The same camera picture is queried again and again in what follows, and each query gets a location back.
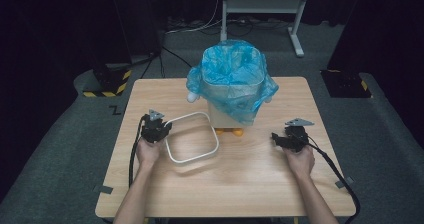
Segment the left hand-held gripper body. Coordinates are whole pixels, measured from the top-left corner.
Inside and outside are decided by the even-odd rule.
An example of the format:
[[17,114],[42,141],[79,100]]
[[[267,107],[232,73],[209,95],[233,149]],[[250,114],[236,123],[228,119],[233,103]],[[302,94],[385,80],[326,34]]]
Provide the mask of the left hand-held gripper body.
[[154,143],[163,139],[163,117],[164,115],[150,109],[142,120],[141,136],[150,143]]

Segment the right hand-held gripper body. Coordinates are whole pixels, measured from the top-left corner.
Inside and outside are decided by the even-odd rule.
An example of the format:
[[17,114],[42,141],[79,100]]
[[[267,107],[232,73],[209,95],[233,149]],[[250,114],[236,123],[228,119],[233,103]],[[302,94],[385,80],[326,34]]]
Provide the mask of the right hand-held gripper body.
[[312,126],[313,122],[302,118],[295,118],[286,122],[285,133],[289,138],[294,152],[300,152],[306,145],[309,144],[309,136],[305,131],[305,126]]

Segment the blue plastic bag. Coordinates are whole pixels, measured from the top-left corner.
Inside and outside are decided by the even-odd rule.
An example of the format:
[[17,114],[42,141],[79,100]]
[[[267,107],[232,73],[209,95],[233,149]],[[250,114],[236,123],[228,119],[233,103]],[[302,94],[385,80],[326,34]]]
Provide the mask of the blue plastic bag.
[[187,75],[186,88],[190,103],[203,97],[234,121],[252,125],[279,86],[268,74],[262,52],[247,41],[225,40],[204,51]]

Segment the person's left hand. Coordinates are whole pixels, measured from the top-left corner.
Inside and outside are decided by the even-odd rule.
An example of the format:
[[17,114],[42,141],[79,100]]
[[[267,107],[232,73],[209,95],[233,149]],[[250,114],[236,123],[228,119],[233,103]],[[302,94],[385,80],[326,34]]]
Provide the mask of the person's left hand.
[[136,155],[139,164],[144,166],[153,166],[160,156],[160,151],[163,141],[150,143],[144,138],[141,138],[137,144]]

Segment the person's right hand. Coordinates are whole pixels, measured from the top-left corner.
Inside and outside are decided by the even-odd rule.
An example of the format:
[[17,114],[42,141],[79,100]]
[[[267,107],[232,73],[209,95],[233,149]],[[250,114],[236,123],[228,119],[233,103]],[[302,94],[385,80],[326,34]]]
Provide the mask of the person's right hand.
[[290,149],[283,149],[290,170],[297,180],[311,178],[311,172],[315,164],[315,158],[311,147],[304,147],[300,152],[293,152]]

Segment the black stand base striped tape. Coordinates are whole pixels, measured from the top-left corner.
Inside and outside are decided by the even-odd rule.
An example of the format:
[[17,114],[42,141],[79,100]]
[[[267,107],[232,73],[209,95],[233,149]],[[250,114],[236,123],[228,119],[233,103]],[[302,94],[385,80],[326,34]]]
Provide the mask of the black stand base striped tape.
[[120,96],[127,85],[131,71],[126,68],[110,69],[105,64],[94,67],[82,89],[85,97]]
[[358,75],[339,70],[321,70],[326,88],[333,98],[370,98],[366,82]]

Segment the white-framed desk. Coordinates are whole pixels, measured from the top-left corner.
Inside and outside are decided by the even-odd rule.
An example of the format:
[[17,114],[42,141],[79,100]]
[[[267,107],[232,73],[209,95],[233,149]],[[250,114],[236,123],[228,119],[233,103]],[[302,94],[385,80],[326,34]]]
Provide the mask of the white-framed desk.
[[220,40],[227,39],[227,15],[232,13],[294,14],[295,19],[287,28],[297,57],[305,55],[297,32],[307,0],[222,0],[222,21]]

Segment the black curtain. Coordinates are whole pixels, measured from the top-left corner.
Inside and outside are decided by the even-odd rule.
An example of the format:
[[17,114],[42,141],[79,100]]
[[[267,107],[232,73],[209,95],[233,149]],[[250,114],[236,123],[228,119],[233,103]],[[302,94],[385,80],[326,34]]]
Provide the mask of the black curtain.
[[151,4],[0,0],[0,198],[75,100],[78,75],[160,53]]
[[424,147],[424,0],[357,0],[328,67],[371,74]]

